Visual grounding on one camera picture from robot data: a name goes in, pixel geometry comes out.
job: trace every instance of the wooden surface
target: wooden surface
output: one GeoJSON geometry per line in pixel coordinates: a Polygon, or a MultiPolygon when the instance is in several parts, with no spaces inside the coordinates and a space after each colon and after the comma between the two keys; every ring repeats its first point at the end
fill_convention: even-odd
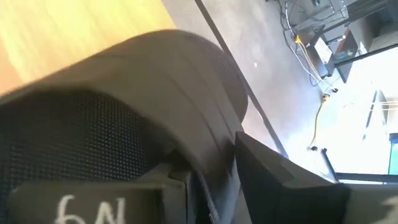
{"type": "Polygon", "coordinates": [[[128,38],[174,27],[161,0],[3,0],[0,95],[128,38]]]}

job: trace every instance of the white cable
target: white cable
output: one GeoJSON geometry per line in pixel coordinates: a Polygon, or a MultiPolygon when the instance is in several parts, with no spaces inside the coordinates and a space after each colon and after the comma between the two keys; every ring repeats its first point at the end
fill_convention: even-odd
{"type": "MultiPolygon", "coordinates": [[[[289,30],[290,30],[290,32],[292,33],[292,35],[295,36],[295,34],[294,34],[294,32],[293,32],[293,29],[292,29],[292,26],[290,26],[289,15],[288,15],[288,12],[287,12],[287,2],[285,2],[285,15],[286,15],[287,26],[289,27],[289,30]]],[[[316,75],[317,78],[315,78],[315,75],[313,75],[311,72],[309,72],[309,71],[304,67],[303,63],[302,63],[301,60],[299,59],[299,56],[296,54],[296,52],[294,52],[293,48],[292,48],[291,46],[289,46],[289,48],[290,48],[290,50],[293,52],[293,54],[296,56],[297,60],[300,62],[301,66],[304,68],[304,70],[305,70],[308,74],[310,74],[310,75],[312,76],[312,78],[314,78],[315,80],[319,80],[319,81],[317,81],[318,83],[323,82],[323,83],[327,86],[326,90],[327,90],[328,88],[333,89],[333,87],[332,87],[331,85],[329,85],[329,83],[325,82],[325,81],[321,78],[321,76],[319,76],[318,72],[314,70],[314,72],[317,74],[317,75],[316,75]]]]}
{"type": "Polygon", "coordinates": [[[319,171],[319,173],[323,176],[323,178],[326,178],[326,179],[330,180],[329,175],[326,174],[326,173],[324,173],[324,172],[322,171],[322,169],[318,166],[318,162],[317,162],[317,160],[318,160],[317,157],[318,157],[318,156],[316,156],[315,154],[317,153],[317,154],[320,155],[320,153],[318,153],[318,152],[310,152],[310,153],[313,153],[313,154],[312,154],[312,161],[313,161],[313,163],[315,164],[316,169],[317,169],[317,170],[319,171]]]}

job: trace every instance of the cable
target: cable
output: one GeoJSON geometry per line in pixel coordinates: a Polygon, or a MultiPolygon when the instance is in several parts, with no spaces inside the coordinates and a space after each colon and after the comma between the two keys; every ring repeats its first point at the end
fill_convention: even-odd
{"type": "Polygon", "coordinates": [[[330,23],[332,23],[332,22],[336,22],[336,21],[339,21],[339,20],[345,20],[345,19],[348,19],[347,17],[344,17],[344,16],[342,16],[342,17],[340,17],[340,18],[337,18],[337,19],[333,19],[332,21],[327,21],[327,22],[325,22],[325,24],[324,25],[327,25],[327,24],[330,24],[330,23]]]}
{"type": "Polygon", "coordinates": [[[310,19],[313,20],[313,21],[317,21],[317,22],[324,22],[325,20],[335,16],[336,14],[338,14],[340,12],[343,12],[344,9],[346,9],[346,8],[343,7],[339,11],[336,11],[336,12],[334,12],[334,13],[330,14],[329,16],[326,16],[326,17],[324,17],[322,19],[317,19],[317,18],[314,18],[314,17],[311,17],[310,19]]]}
{"type": "Polygon", "coordinates": [[[295,2],[292,2],[292,1],[289,1],[289,0],[285,0],[285,1],[292,3],[292,4],[293,4],[293,7],[294,7],[294,6],[298,6],[298,7],[300,7],[301,9],[306,10],[306,8],[305,8],[304,6],[302,6],[301,4],[297,3],[297,0],[295,0],[295,2]]]}
{"type": "Polygon", "coordinates": [[[259,100],[257,99],[256,95],[254,94],[252,88],[250,87],[248,81],[245,79],[241,69],[238,66],[238,63],[236,63],[231,51],[229,50],[223,36],[221,35],[220,31],[217,29],[216,24],[214,23],[213,19],[210,16],[210,13],[207,11],[206,6],[202,2],[202,0],[195,0],[195,3],[197,4],[202,16],[205,18],[208,26],[210,27],[212,33],[216,37],[218,43],[220,44],[221,48],[225,51],[226,54],[228,54],[231,57],[232,63],[236,66],[237,72],[238,72],[238,77],[242,81],[243,86],[245,90],[247,91],[247,94],[249,95],[254,107],[257,109],[257,112],[261,115],[261,119],[266,126],[266,128],[269,131],[269,134],[271,135],[271,138],[273,142],[275,143],[275,146],[279,150],[279,152],[285,157],[289,158],[289,156],[286,153],[285,147],[283,146],[282,142],[280,141],[278,135],[275,132],[275,129],[272,127],[271,122],[269,121],[268,117],[266,116],[264,110],[262,109],[259,100]]]}
{"type": "MultiPolygon", "coordinates": [[[[280,26],[282,26],[282,28],[284,29],[284,31],[283,31],[283,36],[284,36],[284,40],[285,40],[285,44],[286,44],[286,46],[290,49],[291,47],[290,47],[290,44],[289,44],[289,41],[287,40],[287,37],[286,37],[286,31],[288,31],[289,30],[289,28],[286,28],[285,26],[284,26],[284,23],[283,23],[283,21],[284,21],[284,19],[286,18],[286,16],[285,16],[285,14],[282,12],[283,11],[283,8],[282,8],[282,5],[281,5],[281,3],[278,1],[278,3],[279,3],[279,7],[280,7],[280,26]]],[[[297,44],[295,44],[295,50],[294,50],[294,52],[295,53],[297,53],[297,50],[299,49],[299,46],[297,45],[297,44]]]]}
{"type": "Polygon", "coordinates": [[[300,64],[301,64],[301,66],[303,67],[303,69],[304,69],[314,80],[316,80],[318,83],[323,82],[323,83],[327,86],[327,89],[328,89],[328,88],[331,88],[332,90],[335,91],[335,89],[334,89],[331,85],[329,85],[327,82],[325,82],[325,81],[321,78],[321,76],[320,76],[319,73],[317,72],[315,66],[313,65],[312,61],[310,60],[310,57],[308,56],[307,50],[306,50],[304,44],[301,42],[300,37],[297,36],[297,35],[295,35],[295,33],[293,32],[292,26],[290,25],[290,21],[289,21],[289,16],[287,15],[287,2],[285,2],[285,15],[286,15],[286,21],[287,21],[287,26],[289,27],[289,31],[292,33],[293,36],[296,36],[295,43],[299,44],[300,48],[301,48],[301,46],[302,46],[302,50],[303,50],[303,52],[304,52],[304,54],[305,54],[305,57],[306,57],[306,59],[307,59],[307,62],[309,62],[309,64],[311,65],[312,70],[315,72],[316,75],[312,74],[310,71],[308,71],[308,70],[304,67],[303,63],[302,63],[301,60],[299,59],[299,56],[297,55],[297,53],[293,50],[293,48],[292,48],[290,45],[288,45],[289,49],[290,49],[290,50],[293,52],[293,54],[296,56],[297,60],[300,62],[300,64]]]}
{"type": "Polygon", "coordinates": [[[293,6],[292,6],[292,8],[290,9],[289,16],[291,15],[291,13],[292,13],[294,7],[296,7],[297,1],[298,1],[298,0],[295,0],[295,1],[294,1],[293,6]]]}
{"type": "Polygon", "coordinates": [[[317,116],[315,117],[315,131],[314,131],[313,138],[312,138],[312,141],[311,141],[311,144],[310,144],[311,146],[314,146],[317,143],[319,116],[320,116],[320,114],[322,112],[323,106],[326,104],[326,102],[328,102],[329,97],[330,96],[326,95],[326,94],[323,95],[323,97],[322,97],[321,106],[319,107],[318,112],[317,112],[317,116]]]}
{"type": "MultiPolygon", "coordinates": [[[[307,70],[311,70],[310,64],[309,64],[309,62],[307,61],[307,59],[306,59],[303,55],[297,54],[297,56],[303,58],[304,61],[307,63],[307,70]]],[[[308,77],[309,77],[310,84],[311,84],[312,87],[317,87],[317,86],[319,85],[319,81],[317,81],[317,80],[315,80],[315,81],[316,81],[315,84],[312,82],[312,80],[313,80],[314,78],[313,78],[311,75],[309,75],[308,77]]]]}
{"type": "Polygon", "coordinates": [[[326,174],[326,173],[324,173],[324,172],[322,172],[322,169],[320,169],[320,167],[318,166],[318,163],[317,163],[318,158],[316,158],[316,157],[314,156],[315,153],[317,153],[317,152],[314,152],[314,151],[312,151],[312,152],[313,152],[312,159],[313,159],[313,163],[315,164],[315,167],[318,169],[319,173],[321,173],[321,175],[322,175],[324,178],[330,179],[329,175],[326,174]]]}

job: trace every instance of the floor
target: floor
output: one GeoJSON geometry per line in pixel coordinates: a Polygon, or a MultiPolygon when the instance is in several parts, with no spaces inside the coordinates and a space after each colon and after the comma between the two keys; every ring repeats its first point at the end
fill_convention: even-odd
{"type": "Polygon", "coordinates": [[[324,114],[327,119],[334,118],[335,124],[323,130],[327,136],[323,142],[329,147],[328,157],[336,172],[374,174],[388,166],[389,147],[386,131],[382,131],[381,110],[374,110],[369,127],[366,122],[371,111],[371,103],[376,85],[371,79],[369,62],[358,61],[353,64],[348,82],[330,109],[324,114]]]}
{"type": "Polygon", "coordinates": [[[0,3],[0,94],[135,35],[175,26],[160,0],[0,3]]]}
{"type": "MultiPolygon", "coordinates": [[[[197,33],[216,43],[194,0],[163,2],[177,28],[197,33]]],[[[323,175],[324,172],[319,171],[319,163],[323,162],[319,154],[308,151],[322,92],[310,85],[308,74],[284,42],[279,5],[264,0],[203,0],[203,3],[291,160],[323,175]]],[[[335,74],[331,78],[332,81],[337,79],[335,74]]],[[[252,104],[243,126],[251,136],[276,150],[252,104]]]]}

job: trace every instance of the concrete floor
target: concrete floor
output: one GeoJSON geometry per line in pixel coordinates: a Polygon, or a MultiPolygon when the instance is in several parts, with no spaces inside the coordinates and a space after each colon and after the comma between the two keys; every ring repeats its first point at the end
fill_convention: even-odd
{"type": "MultiPolygon", "coordinates": [[[[179,29],[217,44],[194,0],[163,2],[179,29]]],[[[265,0],[203,0],[203,3],[291,160],[318,173],[313,155],[307,154],[322,93],[310,85],[308,74],[285,45],[278,4],[265,0]]],[[[243,126],[248,134],[276,149],[252,104],[243,126]]]]}

